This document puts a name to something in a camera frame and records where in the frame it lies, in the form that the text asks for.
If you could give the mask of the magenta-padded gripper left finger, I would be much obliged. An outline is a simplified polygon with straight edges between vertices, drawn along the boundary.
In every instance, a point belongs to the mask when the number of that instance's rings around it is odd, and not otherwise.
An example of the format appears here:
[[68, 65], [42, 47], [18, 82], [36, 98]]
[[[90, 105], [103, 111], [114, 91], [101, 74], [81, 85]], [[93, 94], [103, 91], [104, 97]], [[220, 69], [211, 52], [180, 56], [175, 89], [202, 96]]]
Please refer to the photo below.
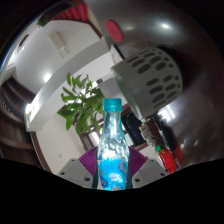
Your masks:
[[79, 158], [71, 158], [58, 172], [58, 176], [83, 188], [96, 189], [98, 170], [96, 148], [85, 152]]

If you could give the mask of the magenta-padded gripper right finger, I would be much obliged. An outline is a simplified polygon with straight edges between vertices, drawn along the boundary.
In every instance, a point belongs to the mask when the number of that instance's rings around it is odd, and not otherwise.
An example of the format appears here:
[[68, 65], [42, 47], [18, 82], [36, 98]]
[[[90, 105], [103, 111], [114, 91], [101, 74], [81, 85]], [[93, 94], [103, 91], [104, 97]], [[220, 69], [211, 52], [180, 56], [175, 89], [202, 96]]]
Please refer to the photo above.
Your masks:
[[166, 171], [156, 159], [148, 159], [129, 148], [128, 187], [140, 188], [166, 176]]

